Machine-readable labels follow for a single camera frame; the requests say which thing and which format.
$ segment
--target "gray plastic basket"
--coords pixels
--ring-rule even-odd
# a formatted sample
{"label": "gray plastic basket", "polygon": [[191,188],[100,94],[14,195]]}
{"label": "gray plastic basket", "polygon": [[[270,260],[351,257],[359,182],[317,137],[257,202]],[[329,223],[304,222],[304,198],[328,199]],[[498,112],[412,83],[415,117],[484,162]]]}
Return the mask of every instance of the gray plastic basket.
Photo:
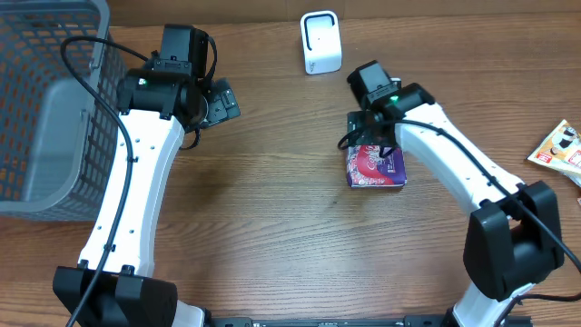
{"label": "gray plastic basket", "polygon": [[[105,1],[0,3],[0,214],[95,220],[111,172],[117,126],[70,76],[60,43],[111,39]],[[119,52],[70,44],[75,69],[114,108],[125,72]]]}

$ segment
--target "red label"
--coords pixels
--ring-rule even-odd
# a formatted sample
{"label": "red label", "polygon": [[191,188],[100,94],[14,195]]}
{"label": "red label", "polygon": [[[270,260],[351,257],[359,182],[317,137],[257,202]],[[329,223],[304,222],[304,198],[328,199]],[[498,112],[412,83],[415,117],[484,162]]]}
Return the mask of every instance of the red label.
{"label": "red label", "polygon": [[553,159],[553,157],[548,154],[537,154],[537,158],[547,164],[551,162],[551,159]]}
{"label": "red label", "polygon": [[577,150],[573,155],[571,155],[569,163],[581,168],[581,150]]}

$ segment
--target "black mounting bracket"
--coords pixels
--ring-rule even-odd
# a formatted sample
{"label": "black mounting bracket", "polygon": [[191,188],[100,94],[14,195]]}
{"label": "black mounting bracket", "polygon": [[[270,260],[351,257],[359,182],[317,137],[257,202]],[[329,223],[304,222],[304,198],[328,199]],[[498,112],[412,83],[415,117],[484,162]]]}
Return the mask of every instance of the black mounting bracket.
{"label": "black mounting bracket", "polygon": [[[561,239],[556,195],[545,183],[520,185],[514,196]],[[470,215],[464,266],[488,298],[503,301],[514,290],[543,282],[565,260],[563,250],[509,198],[485,201]],[[519,221],[510,228],[508,216]]]}
{"label": "black mounting bracket", "polygon": [[[94,271],[58,267],[53,291],[66,309],[73,313]],[[87,304],[77,317],[82,327],[171,327],[177,308],[178,291],[170,282],[123,273],[102,272]]]}

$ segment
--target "wire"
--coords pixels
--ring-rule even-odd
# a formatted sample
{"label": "wire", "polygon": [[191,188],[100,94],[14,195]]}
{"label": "wire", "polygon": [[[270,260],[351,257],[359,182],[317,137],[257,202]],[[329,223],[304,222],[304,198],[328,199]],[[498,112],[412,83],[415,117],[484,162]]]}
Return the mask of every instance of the wire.
{"label": "wire", "polygon": [[[579,273],[581,273],[581,262],[575,256],[575,254],[561,241],[548,227],[541,222],[538,217],[532,213],[524,204],[522,204],[511,192],[509,192],[504,186],[502,186],[497,178],[490,174],[484,166],[478,161],[478,159],[462,144],[456,137],[450,135],[446,130],[443,128],[435,127],[431,124],[425,124],[422,122],[411,121],[411,120],[390,120],[385,122],[378,122],[374,124],[368,124],[361,128],[355,129],[343,136],[337,147],[341,150],[345,150],[348,147],[354,145],[354,142],[359,139],[364,132],[368,129],[376,129],[380,127],[395,125],[395,124],[410,124],[416,125],[419,127],[423,127],[434,131],[437,135],[442,135],[446,137],[450,142],[452,142],[455,146],[460,149],[460,151],[478,168],[478,170],[493,184],[502,194],[504,194],[508,199],[514,202],[518,208],[520,208],[532,221],[543,230],[561,249],[565,255],[573,262]],[[498,319],[494,323],[494,327],[500,326],[500,324],[508,317],[508,314],[512,311],[517,303],[520,303],[522,300],[545,300],[545,301],[553,301],[553,302],[575,302],[581,300],[581,292],[576,295],[571,296],[557,296],[557,295],[544,295],[544,294],[523,294],[514,297],[510,303],[508,304],[507,308],[501,313]]]}
{"label": "wire", "polygon": [[109,252],[113,249],[113,241],[115,238],[115,234],[117,233],[117,227],[119,227],[119,222],[121,221],[121,215],[123,213],[125,201],[127,200],[127,194],[129,193],[129,184],[131,182],[131,175],[133,172],[133,146],[131,143],[131,137],[129,137],[129,133],[127,132],[127,128],[125,128],[123,122],[119,118],[119,115],[114,111],[114,109],[74,70],[73,66],[71,65],[71,62],[66,56],[66,47],[70,43],[77,41],[90,41],[102,43],[117,48],[119,50],[125,51],[126,53],[129,53],[136,57],[139,57],[144,61],[148,60],[146,56],[139,54],[132,49],[129,49],[122,45],[118,45],[117,43],[114,43],[112,41],[104,40],[102,38],[94,36],[82,36],[82,35],[73,36],[65,39],[61,43],[61,58],[63,59],[64,66],[66,67],[66,69],[68,69],[71,75],[79,82],[79,84],[82,85],[84,89],[87,90],[87,92],[90,95],[92,95],[94,99],[105,109],[105,111],[115,120],[115,123],[119,126],[119,130],[121,131],[121,134],[123,135],[123,139],[125,140],[125,144],[127,146],[127,171],[125,173],[125,181],[123,182],[123,190],[121,192],[121,197],[119,199],[119,205],[117,206],[117,212],[115,213],[115,217],[113,219],[111,231],[109,232],[109,237],[107,238],[107,243],[104,246],[103,255],[101,256],[101,260],[99,260],[99,264],[97,265],[97,268],[94,271],[93,279],[91,280],[91,282],[89,282],[89,285],[84,291],[81,301],[74,309],[73,314],[71,314],[71,318],[66,324],[66,327],[72,327],[74,325],[74,322],[76,322],[79,313],[86,305],[89,297],[91,296],[91,292],[93,291],[95,285],[97,284],[99,275],[103,271],[105,263],[107,262],[107,258],[109,257]]}

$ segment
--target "camera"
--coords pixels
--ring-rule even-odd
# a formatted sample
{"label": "camera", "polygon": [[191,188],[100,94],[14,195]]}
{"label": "camera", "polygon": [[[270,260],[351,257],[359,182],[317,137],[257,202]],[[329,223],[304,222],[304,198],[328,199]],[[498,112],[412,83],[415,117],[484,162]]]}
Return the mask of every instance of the camera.
{"label": "camera", "polygon": [[[348,113],[349,132],[366,125],[401,120],[405,113],[435,99],[419,84],[401,87],[401,80],[389,76],[377,61],[364,64],[347,77],[361,111]],[[396,145],[395,124],[363,129],[354,145]]]}
{"label": "camera", "polygon": [[[213,61],[208,73],[208,45]],[[240,115],[226,78],[213,81],[218,60],[216,44],[206,32],[190,25],[166,25],[161,52],[142,68],[130,69],[117,86],[117,109],[155,111],[161,119],[174,116],[186,133],[223,123]]]}

